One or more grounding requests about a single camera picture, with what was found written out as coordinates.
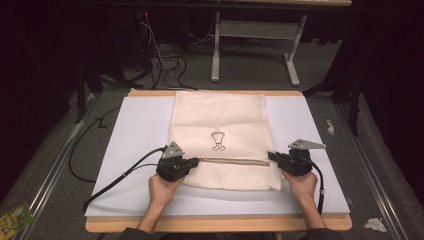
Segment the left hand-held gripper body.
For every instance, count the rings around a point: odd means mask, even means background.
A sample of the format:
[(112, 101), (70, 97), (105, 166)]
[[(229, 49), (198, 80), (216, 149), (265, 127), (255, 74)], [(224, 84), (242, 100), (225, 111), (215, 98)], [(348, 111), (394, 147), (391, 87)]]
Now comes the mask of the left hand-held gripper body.
[(184, 151), (175, 142), (171, 142), (163, 152), (157, 164), (156, 173), (167, 182), (175, 182), (190, 171), (190, 164), (183, 159)]

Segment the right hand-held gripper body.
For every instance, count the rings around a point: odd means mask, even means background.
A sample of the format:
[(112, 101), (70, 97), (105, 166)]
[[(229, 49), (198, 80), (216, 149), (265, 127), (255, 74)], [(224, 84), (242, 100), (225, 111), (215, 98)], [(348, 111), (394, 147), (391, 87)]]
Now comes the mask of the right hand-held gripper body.
[(292, 176), (303, 176), (313, 168), (319, 171), (319, 167), (311, 160), (310, 150), (325, 149), (325, 144), (315, 143), (304, 139), (298, 139), (288, 145), (289, 153), (283, 154), (281, 168)]

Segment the cream mesh zipper bag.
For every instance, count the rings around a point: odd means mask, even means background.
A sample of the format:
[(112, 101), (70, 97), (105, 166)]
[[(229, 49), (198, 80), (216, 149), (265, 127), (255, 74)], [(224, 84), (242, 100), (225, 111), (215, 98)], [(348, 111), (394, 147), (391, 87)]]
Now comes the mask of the cream mesh zipper bag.
[(180, 91), (170, 139), (187, 158), (200, 159), (185, 177), (191, 187), (231, 191), (280, 190), (265, 96)]

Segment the person's right hand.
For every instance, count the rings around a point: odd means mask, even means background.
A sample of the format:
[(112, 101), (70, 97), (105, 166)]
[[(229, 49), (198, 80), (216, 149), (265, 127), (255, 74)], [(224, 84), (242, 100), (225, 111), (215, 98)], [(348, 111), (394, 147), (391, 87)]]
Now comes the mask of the person's right hand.
[(282, 174), (289, 183), (291, 193), (299, 203), (314, 201), (318, 179), (313, 172), (309, 172), (303, 176), (292, 176), (285, 171)]

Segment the person's left hand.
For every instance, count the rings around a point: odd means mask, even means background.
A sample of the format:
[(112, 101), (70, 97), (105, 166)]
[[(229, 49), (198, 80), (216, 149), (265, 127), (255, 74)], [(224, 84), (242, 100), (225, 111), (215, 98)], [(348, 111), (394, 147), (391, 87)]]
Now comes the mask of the person's left hand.
[(174, 182), (163, 180), (158, 174), (149, 179), (150, 205), (154, 208), (165, 209), (173, 200), (177, 188), (183, 182), (180, 178)]

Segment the white board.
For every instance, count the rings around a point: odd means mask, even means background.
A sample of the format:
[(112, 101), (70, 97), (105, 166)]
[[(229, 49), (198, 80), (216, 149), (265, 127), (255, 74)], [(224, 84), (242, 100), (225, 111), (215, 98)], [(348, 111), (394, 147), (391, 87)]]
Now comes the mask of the white board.
[[(174, 105), (172, 96), (126, 97), (103, 158), (94, 187), (100, 191), (117, 179), (150, 151), (170, 142), (169, 126)], [(297, 139), (319, 143), (317, 127), (306, 99), (302, 96), (268, 96), (268, 117), (274, 149), (280, 153)], [(350, 212), (336, 174), (324, 149), (310, 151), (311, 159), (324, 176), (325, 214)], [(95, 199), (87, 217), (141, 216), (149, 203), (148, 179), (156, 173), (158, 153), (144, 161), (116, 186)], [(297, 214), (299, 207), (288, 183), (279, 191), (206, 190), (182, 185), (167, 207), (167, 216)]]

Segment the wooden table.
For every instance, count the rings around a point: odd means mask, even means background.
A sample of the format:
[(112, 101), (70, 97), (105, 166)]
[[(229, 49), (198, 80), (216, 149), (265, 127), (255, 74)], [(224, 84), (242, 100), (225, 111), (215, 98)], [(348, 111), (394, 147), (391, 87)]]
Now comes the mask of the wooden table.
[[(175, 97), (173, 90), (131, 91), (126, 97)], [(268, 91), (268, 96), (303, 96), (298, 91)], [(348, 214), (322, 214), (327, 226), (334, 230), (348, 230), (352, 226)], [(141, 216), (87, 217), (86, 228), (90, 232), (121, 232), (134, 227)], [(302, 230), (305, 225), (300, 214), (257, 215), (211, 215), (211, 216), (164, 216), (159, 220), (160, 232), (279, 232)]]

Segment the dark metal stand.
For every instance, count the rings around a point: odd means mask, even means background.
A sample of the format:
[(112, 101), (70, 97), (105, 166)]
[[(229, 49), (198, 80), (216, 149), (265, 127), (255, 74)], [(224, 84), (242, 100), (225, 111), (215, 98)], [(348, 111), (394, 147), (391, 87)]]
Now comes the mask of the dark metal stand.
[(100, 80), (100, 74), (96, 66), (92, 63), (80, 65), (77, 69), (76, 77), (76, 96), (77, 96), (77, 118), (76, 123), (80, 123), (86, 112), (85, 87), (88, 87), (91, 93), (101, 94), (103, 85)]
[(345, 102), (350, 103), (348, 126), (354, 136), (358, 135), (357, 120), (359, 109), (359, 97), (361, 90), (361, 83), (364, 77), (363, 72), (359, 73), (342, 73), (336, 77), (325, 80), (324, 82), (311, 87), (302, 92), (305, 97), (312, 96), (313, 94), (321, 91), (333, 89), (331, 97), (332, 102), (342, 104)]

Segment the crumpled white paper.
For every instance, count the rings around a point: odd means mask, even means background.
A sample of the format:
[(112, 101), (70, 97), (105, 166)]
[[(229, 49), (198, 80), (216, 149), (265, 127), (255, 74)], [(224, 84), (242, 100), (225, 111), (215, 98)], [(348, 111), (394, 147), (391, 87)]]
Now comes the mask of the crumpled white paper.
[(374, 231), (379, 232), (387, 232), (387, 228), (384, 226), (381, 218), (370, 218), (367, 220), (367, 222), (364, 224), (364, 227), (366, 229), (372, 229)]

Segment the green yellow packet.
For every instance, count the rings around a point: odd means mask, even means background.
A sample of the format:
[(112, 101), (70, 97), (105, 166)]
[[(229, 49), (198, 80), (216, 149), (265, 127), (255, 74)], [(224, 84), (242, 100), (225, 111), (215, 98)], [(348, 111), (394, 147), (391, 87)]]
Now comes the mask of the green yellow packet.
[(28, 203), (21, 203), (0, 218), (0, 240), (10, 240), (33, 221)]

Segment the metal floor rail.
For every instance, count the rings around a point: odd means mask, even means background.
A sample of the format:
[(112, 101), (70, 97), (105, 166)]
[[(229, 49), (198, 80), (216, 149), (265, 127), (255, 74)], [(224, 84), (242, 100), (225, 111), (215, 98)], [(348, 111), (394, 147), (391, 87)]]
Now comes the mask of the metal floor rail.
[(359, 158), (383, 222), (393, 240), (424, 240), (424, 209), (394, 161), (368, 108), (360, 111), (357, 135), (345, 106), (334, 106)]
[(27, 202), (33, 222), (24, 228), (11, 240), (28, 240), (39, 217), (41, 216), (57, 181), (59, 180), (67, 157), (85, 124), (86, 114), (98, 101), (99, 94), (90, 93), (84, 100), (85, 113), (78, 118), (77, 96), (70, 99), (71, 110), (47, 134), (39, 149), (18, 178), (13, 189), (7, 196), (11, 202)]

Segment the white metal desk frame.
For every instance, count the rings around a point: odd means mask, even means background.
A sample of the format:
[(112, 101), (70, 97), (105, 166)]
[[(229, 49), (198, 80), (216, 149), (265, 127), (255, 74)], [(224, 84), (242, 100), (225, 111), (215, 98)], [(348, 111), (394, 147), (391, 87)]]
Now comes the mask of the white metal desk frame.
[[(279, 5), (294, 6), (330, 6), (330, 7), (348, 7), (352, 4), (351, 0), (216, 0), (221, 4), (228, 2), (243, 3), (270, 3)], [(276, 23), (276, 22), (258, 22), (244, 20), (222, 20), (221, 13), (214, 14), (215, 35), (214, 52), (212, 58), (211, 81), (218, 82), (220, 79), (220, 39), (222, 37), (241, 37), (241, 38), (262, 38), (273, 40), (290, 40), (292, 42), (291, 51), (286, 52), (284, 63), (286, 65), (289, 80), (293, 87), (300, 85), (298, 75), (293, 62), (300, 38), (305, 27), (307, 15), (302, 14), (295, 23)]]

